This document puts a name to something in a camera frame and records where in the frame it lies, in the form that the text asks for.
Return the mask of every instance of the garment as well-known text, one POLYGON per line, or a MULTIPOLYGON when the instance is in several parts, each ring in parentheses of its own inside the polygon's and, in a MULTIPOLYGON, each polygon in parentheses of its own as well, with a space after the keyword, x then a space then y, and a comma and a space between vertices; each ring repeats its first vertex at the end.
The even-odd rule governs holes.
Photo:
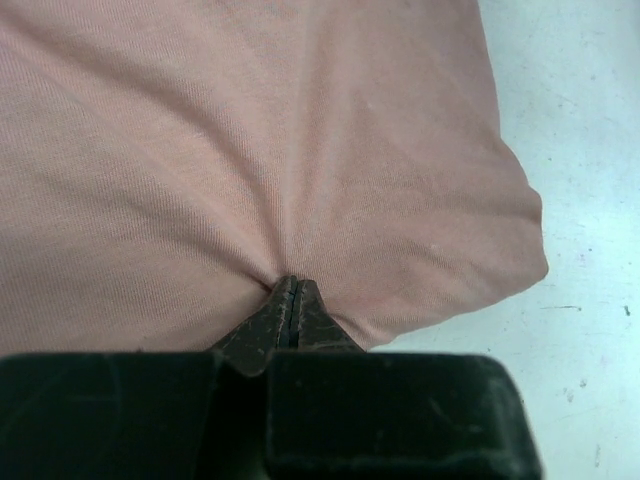
POLYGON ((281 275, 365 348, 547 272, 475 1, 0 2, 0 354, 198 350, 281 275))

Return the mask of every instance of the ribbed knit fabric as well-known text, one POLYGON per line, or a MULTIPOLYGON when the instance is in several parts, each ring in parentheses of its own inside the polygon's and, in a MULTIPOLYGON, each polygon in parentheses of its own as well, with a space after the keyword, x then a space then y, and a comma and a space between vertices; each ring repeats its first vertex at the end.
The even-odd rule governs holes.
POLYGON ((0 354, 197 350, 284 274, 362 346, 543 278, 475 1, 2 0, 0 354))

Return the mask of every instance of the table surface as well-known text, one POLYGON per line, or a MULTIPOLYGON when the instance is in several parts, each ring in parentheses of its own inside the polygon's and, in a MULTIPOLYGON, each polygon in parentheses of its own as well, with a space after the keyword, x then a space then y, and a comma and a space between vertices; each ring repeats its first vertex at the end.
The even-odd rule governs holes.
POLYGON ((544 202, 548 277, 380 350, 485 353, 547 479, 640 478, 640 1, 480 0, 503 137, 544 202))

